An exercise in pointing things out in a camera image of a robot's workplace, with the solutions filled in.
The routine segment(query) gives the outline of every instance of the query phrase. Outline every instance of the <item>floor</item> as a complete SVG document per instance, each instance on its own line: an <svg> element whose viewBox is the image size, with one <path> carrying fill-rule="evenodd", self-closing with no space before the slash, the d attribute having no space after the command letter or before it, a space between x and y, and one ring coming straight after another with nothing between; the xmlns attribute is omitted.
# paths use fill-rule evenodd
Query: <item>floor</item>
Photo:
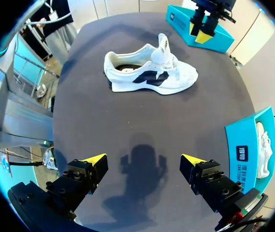
<svg viewBox="0 0 275 232"><path fill-rule="evenodd" d="M60 76L62 66L57 62L57 60L52 57L46 62L46 68L50 71L52 71L54 74L57 74ZM49 99L56 95L56 90L58 86L58 78L54 75L44 72L42 75L41 83L46 85L47 92L44 95L44 97L40 98L38 102L46 109L48 109L48 102Z"/></svg>

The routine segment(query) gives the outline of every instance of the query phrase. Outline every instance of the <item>sneaker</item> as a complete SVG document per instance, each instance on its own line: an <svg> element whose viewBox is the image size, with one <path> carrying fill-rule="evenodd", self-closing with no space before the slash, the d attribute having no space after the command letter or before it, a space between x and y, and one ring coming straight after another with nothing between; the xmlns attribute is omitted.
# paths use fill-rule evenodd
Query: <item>sneaker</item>
<svg viewBox="0 0 275 232"><path fill-rule="evenodd" d="M268 170L268 162L273 154L273 151L271 149L271 139L269 139L268 132L265 132L262 136L262 146L265 148L264 155L265 155L265 161L264 161L264 169L263 172L267 174L267 176L270 174Z"/></svg>
<svg viewBox="0 0 275 232"><path fill-rule="evenodd" d="M158 40L158 48L147 43L134 53L106 54L104 73L113 92L147 88L168 95L181 92L195 83L198 78L196 69L177 60L170 52L165 34L159 34Z"/></svg>
<svg viewBox="0 0 275 232"><path fill-rule="evenodd" d="M261 122L256 124L258 134L258 172L257 178L262 179L269 176L268 162L273 154L271 149L271 140L268 137L268 132L264 131Z"/></svg>

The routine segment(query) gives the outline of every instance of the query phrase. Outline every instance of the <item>dark gray table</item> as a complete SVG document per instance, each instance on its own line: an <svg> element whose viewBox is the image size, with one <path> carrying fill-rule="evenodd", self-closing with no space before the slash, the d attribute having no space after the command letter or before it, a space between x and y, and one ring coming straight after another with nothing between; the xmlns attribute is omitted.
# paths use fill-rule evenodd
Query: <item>dark gray table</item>
<svg viewBox="0 0 275 232"><path fill-rule="evenodd" d="M184 92L113 93L103 74L108 51L157 46L165 33L171 52L199 77ZM99 231L214 231L221 216L195 196L179 171L182 153L214 159L229 173L224 126L254 112L246 87L225 54L188 47L165 14L123 14L85 25L58 84L54 138L59 170L67 161L107 153L109 171L76 210Z"/></svg>

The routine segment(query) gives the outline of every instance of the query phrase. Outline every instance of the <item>blue box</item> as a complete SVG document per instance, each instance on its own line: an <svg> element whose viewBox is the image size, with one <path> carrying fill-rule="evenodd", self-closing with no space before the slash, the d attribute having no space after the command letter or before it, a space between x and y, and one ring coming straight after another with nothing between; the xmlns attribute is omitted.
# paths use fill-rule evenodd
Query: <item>blue box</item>
<svg viewBox="0 0 275 232"><path fill-rule="evenodd" d="M273 151L268 162L270 174L263 179L257 179L257 122L261 122L264 130L268 132ZM243 182L243 193L247 193L252 188L256 188L263 193L273 176L275 167L275 121L272 107L261 110L225 128L229 147L230 179L234 182Z"/></svg>
<svg viewBox="0 0 275 232"><path fill-rule="evenodd" d="M219 24L215 29L215 36L213 38L205 43L195 42L196 37L189 34L189 22L194 14L194 10L169 5L166 20L179 33L188 46L202 47L225 53L233 43L234 38Z"/></svg>

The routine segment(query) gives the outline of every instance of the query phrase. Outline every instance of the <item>wall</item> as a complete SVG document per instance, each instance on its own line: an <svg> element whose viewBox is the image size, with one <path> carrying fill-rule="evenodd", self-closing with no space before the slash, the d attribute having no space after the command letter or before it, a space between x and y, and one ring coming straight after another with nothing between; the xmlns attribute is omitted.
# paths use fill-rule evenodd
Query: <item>wall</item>
<svg viewBox="0 0 275 232"><path fill-rule="evenodd" d="M232 17L236 20L236 23L229 20L219 20L219 25L223 26L234 37L234 42L227 51L228 54L235 49L245 36L258 14L259 7L252 0L237 0L232 9Z"/></svg>
<svg viewBox="0 0 275 232"><path fill-rule="evenodd" d="M231 55L245 65L265 45L274 32L275 25L264 11L260 10L253 26Z"/></svg>
<svg viewBox="0 0 275 232"><path fill-rule="evenodd" d="M140 0L140 12L162 12L166 13L168 5L182 6L183 0Z"/></svg>
<svg viewBox="0 0 275 232"><path fill-rule="evenodd" d="M138 0L106 0L109 16L139 12Z"/></svg>
<svg viewBox="0 0 275 232"><path fill-rule="evenodd" d="M255 110L269 105L275 114L275 33L253 58L240 69Z"/></svg>
<svg viewBox="0 0 275 232"><path fill-rule="evenodd" d="M105 0L68 0L77 31L86 23L107 17Z"/></svg>

